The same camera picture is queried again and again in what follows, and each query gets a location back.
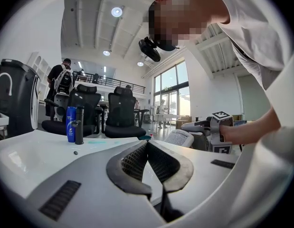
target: large window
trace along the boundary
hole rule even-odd
[[[158,75],[156,78],[155,78],[155,92],[158,92],[161,90],[161,76]]]
[[[179,79],[179,84],[187,82],[188,81],[188,74],[187,74],[187,67],[186,63],[182,62],[176,66],[177,69],[177,76]]]
[[[180,115],[190,116],[190,93],[189,87],[179,89]]]
[[[171,86],[177,85],[175,67],[162,73],[161,75],[161,89],[167,89]]]
[[[154,78],[154,105],[165,100],[167,114],[190,115],[190,93],[186,63],[181,62]]]

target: hand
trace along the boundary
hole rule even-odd
[[[224,137],[225,142],[231,142],[231,133],[233,127],[220,125],[219,126],[219,133]]]

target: water bottle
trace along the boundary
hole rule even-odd
[[[75,143],[75,127],[72,122],[76,119],[76,107],[68,106],[66,110],[66,135],[70,143]]]

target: black railing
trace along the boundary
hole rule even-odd
[[[99,75],[87,74],[84,75],[81,72],[74,72],[76,81],[88,82],[96,85],[109,86],[109,87],[122,87],[130,86],[133,92],[145,93],[145,87],[141,85],[132,84],[129,82],[121,81],[114,78],[107,78]]]

